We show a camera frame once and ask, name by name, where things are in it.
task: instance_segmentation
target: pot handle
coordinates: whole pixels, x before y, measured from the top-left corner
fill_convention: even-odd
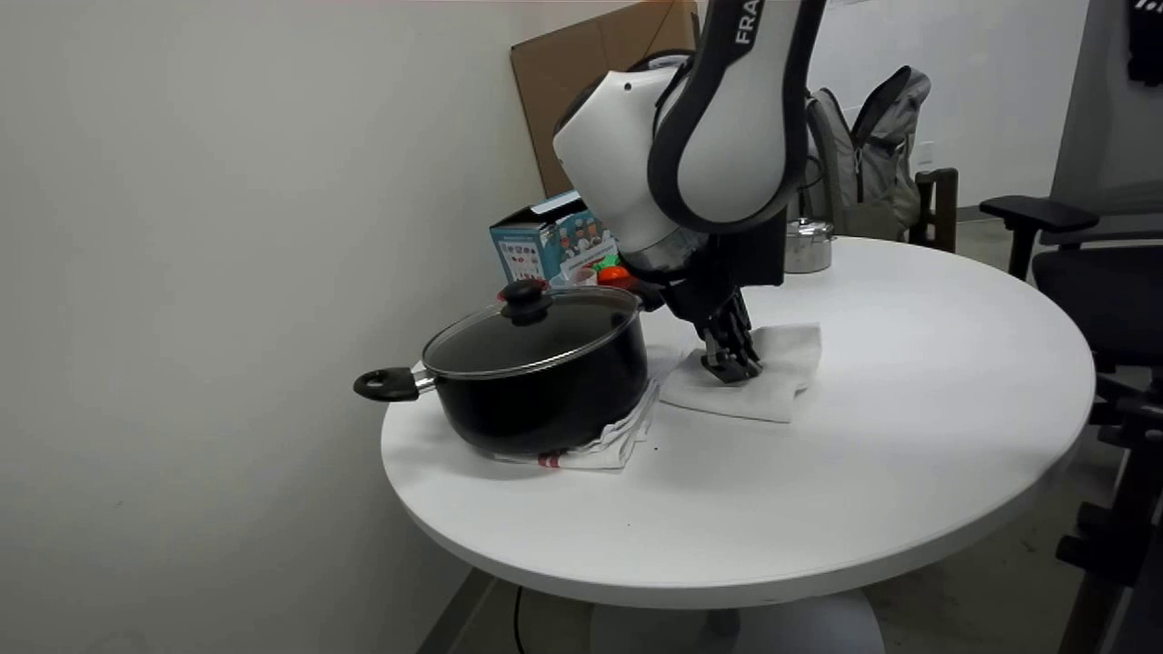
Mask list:
[[[430,377],[416,377],[409,368],[383,368],[357,377],[352,391],[376,402],[410,402],[422,390],[433,387]]]

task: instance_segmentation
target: pot lid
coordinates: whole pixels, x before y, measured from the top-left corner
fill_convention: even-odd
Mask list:
[[[544,291],[519,279],[503,291],[503,312],[452,322],[427,344],[438,377],[518,377],[580,361],[613,342],[640,309],[640,298],[613,289]]]

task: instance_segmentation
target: cardboard box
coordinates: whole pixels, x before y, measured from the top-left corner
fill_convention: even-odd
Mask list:
[[[554,152],[560,120],[606,71],[630,71],[653,52],[693,52],[693,0],[632,3],[510,52],[544,198],[572,188]]]
[[[580,194],[524,207],[491,226],[510,279],[549,279],[549,289],[587,289],[600,258],[618,243],[590,213]]]

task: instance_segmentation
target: floor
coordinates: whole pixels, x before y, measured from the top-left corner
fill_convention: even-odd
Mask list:
[[[1002,266],[1008,247],[1000,223],[960,223],[960,253]],[[1052,654],[1079,585],[1079,572],[1054,561],[1057,537],[1071,532],[1079,502],[1105,498],[1116,465],[1110,448],[1082,435],[1033,513],[938,567],[864,590],[886,654]],[[510,619],[514,590],[496,585],[456,654],[518,654]],[[587,605],[524,597],[526,654],[581,654],[587,634]]]

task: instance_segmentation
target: white wall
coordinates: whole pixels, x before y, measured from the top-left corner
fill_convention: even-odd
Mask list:
[[[0,651],[416,651],[351,381],[496,298],[524,0],[0,3]]]
[[[964,207],[1052,194],[1086,0],[830,0],[812,88],[850,115],[898,64],[934,78],[919,165],[960,166]]]

